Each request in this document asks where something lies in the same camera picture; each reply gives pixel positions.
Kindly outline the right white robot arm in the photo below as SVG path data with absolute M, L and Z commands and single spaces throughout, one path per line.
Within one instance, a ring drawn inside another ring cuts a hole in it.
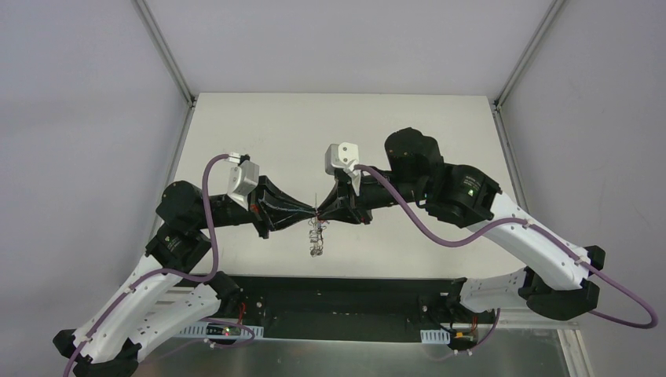
M 446 163 L 437 141 L 416 129 L 392 133 L 384 148 L 388 170 L 361 164 L 355 144 L 328 147 L 324 166 L 336 183 L 317 209 L 319 220 L 368 224 L 374 209 L 420 208 L 469 232 L 463 240 L 445 241 L 446 247 L 484 237 L 523 263 L 502 276 L 454 280 L 445 308 L 458 322 L 489 309 L 525 307 L 565 321 L 597 308 L 600 289 L 591 281 L 591 271 L 603 267 L 603 249 L 578 247 L 556 236 L 481 170 Z

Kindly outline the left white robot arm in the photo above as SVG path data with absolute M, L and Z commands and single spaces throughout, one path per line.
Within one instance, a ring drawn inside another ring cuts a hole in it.
M 68 362 L 65 376 L 131 376 L 139 364 L 181 329 L 213 316 L 231 317 L 240 287 L 219 271 L 220 258 L 205 275 L 193 268 L 216 244 L 218 227 L 252 224 L 261 238 L 302 220 L 316 209 L 278 189 L 266 176 L 239 199 L 208 197 L 187 181 L 166 187 L 156 212 L 163 220 L 137 266 L 88 322 L 53 338 Z

